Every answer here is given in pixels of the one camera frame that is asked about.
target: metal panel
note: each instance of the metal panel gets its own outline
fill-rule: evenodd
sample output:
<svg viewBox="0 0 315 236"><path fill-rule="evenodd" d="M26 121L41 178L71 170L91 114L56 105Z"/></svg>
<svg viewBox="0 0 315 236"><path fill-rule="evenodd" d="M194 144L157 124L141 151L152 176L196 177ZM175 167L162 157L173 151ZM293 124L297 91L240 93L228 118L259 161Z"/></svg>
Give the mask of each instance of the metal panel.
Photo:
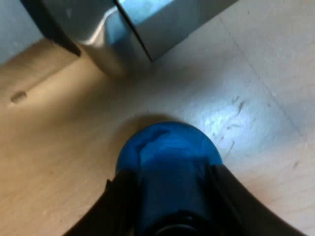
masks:
<svg viewBox="0 0 315 236"><path fill-rule="evenodd" d="M236 0L117 0L134 25L151 59L156 59L194 29Z"/></svg>
<svg viewBox="0 0 315 236"><path fill-rule="evenodd" d="M150 60L113 1L44 0L44 5L73 40L84 46L108 75L143 70Z"/></svg>

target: blue object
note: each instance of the blue object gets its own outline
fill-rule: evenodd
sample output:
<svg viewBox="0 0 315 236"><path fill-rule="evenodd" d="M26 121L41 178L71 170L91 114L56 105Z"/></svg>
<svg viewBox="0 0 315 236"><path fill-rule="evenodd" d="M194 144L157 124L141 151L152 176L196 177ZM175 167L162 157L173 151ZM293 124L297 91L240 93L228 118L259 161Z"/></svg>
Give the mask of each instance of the blue object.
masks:
<svg viewBox="0 0 315 236"><path fill-rule="evenodd" d="M181 210L212 221L200 183L205 167L215 164L222 164L217 148L191 125L162 122L133 135L119 155L116 173L138 172L142 195L135 235Z"/></svg>

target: floor seam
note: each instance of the floor seam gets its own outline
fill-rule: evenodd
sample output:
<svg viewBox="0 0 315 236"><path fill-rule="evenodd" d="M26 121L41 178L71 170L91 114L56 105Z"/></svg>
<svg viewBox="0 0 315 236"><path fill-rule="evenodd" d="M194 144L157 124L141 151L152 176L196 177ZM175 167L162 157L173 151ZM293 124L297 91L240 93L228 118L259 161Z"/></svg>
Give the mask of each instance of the floor seam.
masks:
<svg viewBox="0 0 315 236"><path fill-rule="evenodd" d="M298 133L298 135L303 138L305 140L305 135L301 132L300 128L293 122L293 120L291 119L291 117L288 115L288 113L284 110L284 108L280 105L280 103L278 102L278 100L272 95L272 92L270 91L269 87L263 82L263 80L261 79L261 76L258 74L258 72L255 70L253 64L250 62L250 60L247 58L247 56L245 55L244 51L242 50L242 48L240 47L240 45L238 44L238 42L236 41L236 39L234 38L234 36L232 35L232 33L230 32L230 30L228 29L228 27L226 26L226 24L224 23L223 19L221 18L221 16L219 16L219 20L221 21L221 23L223 24L224 28L226 29L226 31L228 32L228 34L231 36L233 42L235 43L235 45L238 47L238 49L240 50L240 52L242 53L243 57L245 58L245 60L247 61L247 63L250 65L250 68L253 70L254 74L256 75L256 77L258 78L258 80L261 82L261 84L264 86L264 88L268 91L268 93L270 94L270 96L272 97L273 101L276 103L276 105L278 106L278 108L282 111L282 113L285 115L285 117L287 118L287 120L290 122L290 124L292 125L292 127L296 130L296 132Z"/></svg>

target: floor scratch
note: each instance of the floor scratch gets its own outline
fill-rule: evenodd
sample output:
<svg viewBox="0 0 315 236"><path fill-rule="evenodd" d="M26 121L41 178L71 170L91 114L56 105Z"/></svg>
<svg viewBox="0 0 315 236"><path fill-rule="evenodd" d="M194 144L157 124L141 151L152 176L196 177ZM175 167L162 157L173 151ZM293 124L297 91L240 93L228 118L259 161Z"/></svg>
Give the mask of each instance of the floor scratch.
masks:
<svg viewBox="0 0 315 236"><path fill-rule="evenodd" d="M227 152L227 154L225 155L224 160L226 160L226 158L231 154L231 151L232 151L232 149L234 147L234 144L235 144L235 141L232 142L232 145L231 145L229 151Z"/></svg>

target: wooden floor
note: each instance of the wooden floor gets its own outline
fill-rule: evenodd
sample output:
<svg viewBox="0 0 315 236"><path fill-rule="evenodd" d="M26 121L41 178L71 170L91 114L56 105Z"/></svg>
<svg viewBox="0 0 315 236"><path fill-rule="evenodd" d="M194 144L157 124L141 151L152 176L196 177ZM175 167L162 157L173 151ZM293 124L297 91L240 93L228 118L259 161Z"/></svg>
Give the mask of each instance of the wooden floor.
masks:
<svg viewBox="0 0 315 236"><path fill-rule="evenodd" d="M112 80L83 54L18 104L1 96L0 235L62 235L124 142L166 119L205 132L258 199L315 235L314 12L311 0L240 0L147 76Z"/></svg>

